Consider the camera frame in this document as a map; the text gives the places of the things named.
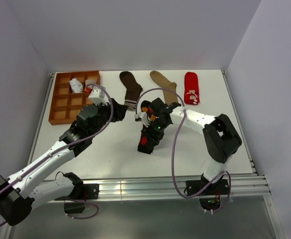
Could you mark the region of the white sock with black stripes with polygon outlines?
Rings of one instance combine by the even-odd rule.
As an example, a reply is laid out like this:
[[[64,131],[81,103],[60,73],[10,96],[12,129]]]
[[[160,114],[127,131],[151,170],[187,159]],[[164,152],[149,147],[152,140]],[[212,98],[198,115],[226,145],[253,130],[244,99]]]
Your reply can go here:
[[[77,79],[73,78],[69,81],[72,93],[78,94],[83,92],[83,84]]]

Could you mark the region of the beige and red reindeer sock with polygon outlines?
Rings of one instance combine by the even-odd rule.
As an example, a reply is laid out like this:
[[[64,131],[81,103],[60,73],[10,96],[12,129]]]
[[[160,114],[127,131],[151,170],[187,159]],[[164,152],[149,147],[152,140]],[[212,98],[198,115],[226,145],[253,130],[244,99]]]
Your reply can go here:
[[[93,88],[93,84],[96,84],[97,83],[97,80],[96,79],[87,79],[85,80],[85,85],[86,85],[86,88]]]

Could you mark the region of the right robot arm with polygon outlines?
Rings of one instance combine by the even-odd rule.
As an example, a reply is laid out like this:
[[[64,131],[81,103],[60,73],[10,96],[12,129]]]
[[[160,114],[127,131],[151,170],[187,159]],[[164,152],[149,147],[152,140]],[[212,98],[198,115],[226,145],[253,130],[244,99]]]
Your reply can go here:
[[[201,176],[201,188],[207,194],[218,189],[227,161],[242,145],[241,137],[225,114],[208,116],[187,110],[179,103],[167,105],[160,98],[141,103],[142,123],[138,151],[151,154],[163,139],[164,130],[172,125],[185,126],[200,133],[205,140],[210,160]]]

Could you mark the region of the black orange argyle sock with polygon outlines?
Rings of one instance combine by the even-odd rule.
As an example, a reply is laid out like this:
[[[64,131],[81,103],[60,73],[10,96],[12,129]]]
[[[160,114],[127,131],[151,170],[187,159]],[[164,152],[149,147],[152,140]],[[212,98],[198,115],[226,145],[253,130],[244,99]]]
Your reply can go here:
[[[164,136],[164,129],[158,123],[158,113],[165,103],[157,98],[150,102],[144,100],[141,103],[141,112],[145,113],[147,124],[142,127],[140,141],[137,150],[142,153],[151,154],[156,145]]]

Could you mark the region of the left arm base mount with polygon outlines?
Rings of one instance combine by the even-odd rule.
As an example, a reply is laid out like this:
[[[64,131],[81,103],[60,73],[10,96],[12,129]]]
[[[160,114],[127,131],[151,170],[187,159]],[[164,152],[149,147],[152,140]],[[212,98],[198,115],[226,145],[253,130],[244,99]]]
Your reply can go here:
[[[70,179],[75,187],[73,191],[70,193],[69,196],[64,196],[58,198],[57,200],[64,200],[66,198],[74,199],[74,200],[96,200],[99,194],[99,184],[92,183],[92,184],[85,184],[82,179],[80,179],[76,174],[73,172],[63,173],[61,171],[57,172],[55,176],[55,180],[57,179]],[[74,214],[81,214],[84,212],[84,209],[88,207],[85,203],[64,203],[64,212],[66,214],[74,215]]]

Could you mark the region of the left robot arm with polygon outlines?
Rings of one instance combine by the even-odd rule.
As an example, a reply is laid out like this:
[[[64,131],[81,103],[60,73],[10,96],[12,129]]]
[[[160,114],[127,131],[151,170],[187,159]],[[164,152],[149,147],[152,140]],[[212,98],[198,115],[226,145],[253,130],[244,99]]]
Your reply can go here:
[[[0,175],[0,215],[5,223],[15,226],[32,210],[51,200],[77,200],[83,196],[84,183],[72,172],[50,183],[43,184],[42,181],[86,150],[109,123],[122,121],[126,111],[127,106],[113,98],[109,102],[83,107],[70,128],[47,152],[7,178]]]

